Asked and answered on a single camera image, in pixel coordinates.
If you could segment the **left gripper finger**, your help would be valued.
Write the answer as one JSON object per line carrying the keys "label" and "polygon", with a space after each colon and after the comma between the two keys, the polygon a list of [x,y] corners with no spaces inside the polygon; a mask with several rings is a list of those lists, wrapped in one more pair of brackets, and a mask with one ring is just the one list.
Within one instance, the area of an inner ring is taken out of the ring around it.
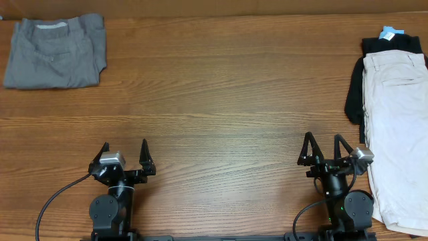
{"label": "left gripper finger", "polygon": [[100,158],[102,156],[103,153],[105,152],[109,152],[110,150],[110,146],[108,142],[105,142],[101,148],[101,150],[98,152],[98,154],[95,156],[95,158],[91,161],[90,164],[98,164],[100,162]]}
{"label": "left gripper finger", "polygon": [[156,175],[156,166],[150,155],[150,151],[148,149],[148,142],[146,139],[143,139],[142,141],[139,163],[142,166],[142,170],[145,176]]}

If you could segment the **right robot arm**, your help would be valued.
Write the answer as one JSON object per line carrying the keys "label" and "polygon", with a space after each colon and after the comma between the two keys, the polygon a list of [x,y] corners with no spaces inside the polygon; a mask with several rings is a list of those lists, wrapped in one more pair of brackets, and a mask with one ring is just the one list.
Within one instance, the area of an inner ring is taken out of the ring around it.
{"label": "right robot arm", "polygon": [[[304,136],[297,164],[309,167],[306,177],[313,179],[316,191],[324,199],[306,206],[298,212],[292,224],[294,240],[302,236],[308,240],[376,240],[376,234],[367,232],[372,226],[374,197],[364,190],[353,190],[356,178],[368,171],[374,154],[367,147],[352,148],[345,139],[334,136],[334,157],[323,156],[313,134]],[[311,208],[325,205],[329,225],[317,232],[297,233],[300,216]]]}

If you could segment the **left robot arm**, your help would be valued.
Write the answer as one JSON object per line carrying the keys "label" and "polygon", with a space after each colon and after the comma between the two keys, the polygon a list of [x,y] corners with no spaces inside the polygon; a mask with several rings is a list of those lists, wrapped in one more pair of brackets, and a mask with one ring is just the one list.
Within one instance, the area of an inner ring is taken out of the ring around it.
{"label": "left robot arm", "polygon": [[138,162],[141,168],[126,170],[124,155],[111,152],[109,144],[104,143],[89,164],[88,173],[108,187],[108,193],[94,198],[89,207],[92,240],[140,240],[140,234],[132,228],[134,186],[156,174],[146,140],[142,141]]}

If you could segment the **beige shorts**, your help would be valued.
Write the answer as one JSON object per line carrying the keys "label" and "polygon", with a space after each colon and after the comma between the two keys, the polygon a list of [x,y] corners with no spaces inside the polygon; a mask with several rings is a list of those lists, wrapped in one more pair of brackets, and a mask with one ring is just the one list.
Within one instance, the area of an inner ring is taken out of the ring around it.
{"label": "beige shorts", "polygon": [[387,229],[427,235],[427,67],[423,54],[388,50],[363,60],[366,146],[373,218]]}

